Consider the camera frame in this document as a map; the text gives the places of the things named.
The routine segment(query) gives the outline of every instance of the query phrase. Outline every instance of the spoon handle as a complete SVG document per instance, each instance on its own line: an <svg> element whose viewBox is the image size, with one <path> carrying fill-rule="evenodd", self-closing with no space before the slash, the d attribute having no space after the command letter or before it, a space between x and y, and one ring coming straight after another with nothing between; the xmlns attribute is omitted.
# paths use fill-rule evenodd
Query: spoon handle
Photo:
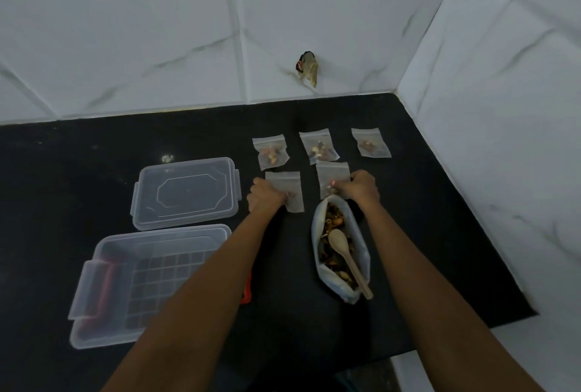
<svg viewBox="0 0 581 392"><path fill-rule="evenodd" d="M361 271L359 271L359 268L357 267L357 264L351 257L351 254L347 252L346 254L343 255L343 257L345 258L345 262L347 262L347 266L349 267L351 273L353 274L353 277L355 278L355 282L357 282L357 284L361 288L361 293L363 293L363 296L367 300L373 299L373 293L369 289L369 286L367 285L365 278L363 278L363 274L361 274Z"/></svg>

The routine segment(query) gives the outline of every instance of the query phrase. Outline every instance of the black countertop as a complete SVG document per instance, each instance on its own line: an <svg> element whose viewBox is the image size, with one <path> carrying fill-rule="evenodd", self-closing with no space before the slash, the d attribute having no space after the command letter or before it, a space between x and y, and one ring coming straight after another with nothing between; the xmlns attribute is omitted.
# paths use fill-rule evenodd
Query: black countertop
<svg viewBox="0 0 581 392"><path fill-rule="evenodd" d="M252 137L284 133L305 213L279 212L253 267L252 294L228 337L214 390L335 372L412 350L361 212L372 301L344 304L317 277L310 225L317 174L299 131L329 128L352 171L377 178L394 219L489 326L534 312L396 96L352 96L0 127L0 390L97 391L131 345L75 350L67 320L97 242L136 231L129 209L142 168L230 157L246 195L258 168ZM393 158L364 158L351 128L379 127ZM224 223L232 230L248 212Z"/></svg>

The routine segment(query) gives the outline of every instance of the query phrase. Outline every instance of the wall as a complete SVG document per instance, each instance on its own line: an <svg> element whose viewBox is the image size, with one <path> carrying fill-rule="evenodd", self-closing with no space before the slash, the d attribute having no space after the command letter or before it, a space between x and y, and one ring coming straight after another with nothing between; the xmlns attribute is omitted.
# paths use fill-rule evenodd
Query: wall
<svg viewBox="0 0 581 392"><path fill-rule="evenodd" d="M0 123L393 90L440 2L0 0Z"/></svg>
<svg viewBox="0 0 581 392"><path fill-rule="evenodd" d="M580 74L579 0L444 0L398 88L541 314L497 335L548 391L581 384Z"/></svg>

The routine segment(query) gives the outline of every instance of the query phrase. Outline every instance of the spoon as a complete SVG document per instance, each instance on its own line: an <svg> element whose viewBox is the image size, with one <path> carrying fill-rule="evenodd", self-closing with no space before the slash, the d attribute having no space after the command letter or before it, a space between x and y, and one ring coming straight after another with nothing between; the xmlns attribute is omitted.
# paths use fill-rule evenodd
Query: spoon
<svg viewBox="0 0 581 392"><path fill-rule="evenodd" d="M361 293L365 296L367 300L373 299L373 293L369 289L367 282L363 278L361 271L357 267L357 264L351 257L351 253L349 253L349 244L347 243L347 238L345 234L341 230L331 230L329 233L329 244L333 250L339 253L345 259L347 266L351 270L353 277L355 278L355 282L361 288Z"/></svg>

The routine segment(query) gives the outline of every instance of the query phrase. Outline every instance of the container lid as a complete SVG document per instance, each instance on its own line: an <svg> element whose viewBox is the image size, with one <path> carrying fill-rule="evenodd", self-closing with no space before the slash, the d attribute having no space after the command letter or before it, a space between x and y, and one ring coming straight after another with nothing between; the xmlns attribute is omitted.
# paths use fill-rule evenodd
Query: container lid
<svg viewBox="0 0 581 392"><path fill-rule="evenodd" d="M230 158L175 162L141 170L131 216L138 230L228 218L242 199L240 175Z"/></svg>
<svg viewBox="0 0 581 392"><path fill-rule="evenodd" d="M74 348L137 340L165 302L219 249L223 224L117 234L85 262L69 312Z"/></svg>

